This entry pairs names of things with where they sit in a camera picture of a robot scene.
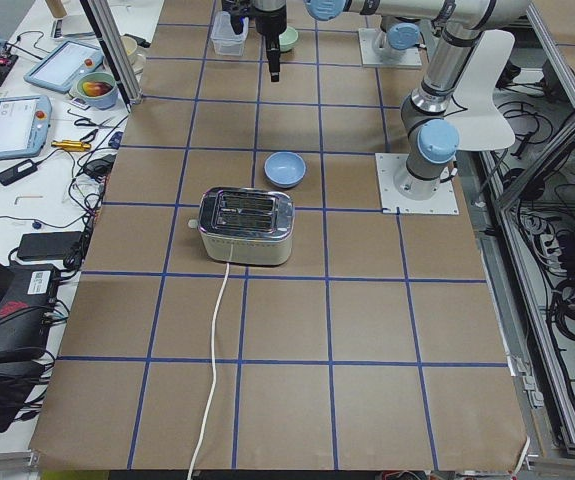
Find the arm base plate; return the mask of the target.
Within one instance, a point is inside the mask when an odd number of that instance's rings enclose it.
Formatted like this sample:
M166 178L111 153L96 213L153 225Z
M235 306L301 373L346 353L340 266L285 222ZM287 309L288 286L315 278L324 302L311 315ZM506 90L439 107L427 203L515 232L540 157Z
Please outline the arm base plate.
M363 67L419 70L422 66L418 32L409 41L404 40L402 47L393 47L380 29L360 28L358 36Z
M381 211L402 215L458 215L448 166L436 179L419 180L408 172L407 157L407 154L375 154Z

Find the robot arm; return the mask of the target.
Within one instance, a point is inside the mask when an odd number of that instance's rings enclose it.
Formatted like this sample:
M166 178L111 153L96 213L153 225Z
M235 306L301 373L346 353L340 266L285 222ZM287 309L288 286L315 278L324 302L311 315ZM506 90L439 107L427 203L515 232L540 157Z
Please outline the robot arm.
M420 40L419 19L382 16L373 46L377 53L392 56L416 47Z
M444 119L483 33L523 15L528 1L306 1L309 15L330 21L343 13L382 18L427 19L442 27L435 53L419 86L404 100L401 119L410 153L397 189L410 198L433 194L458 146L456 129Z

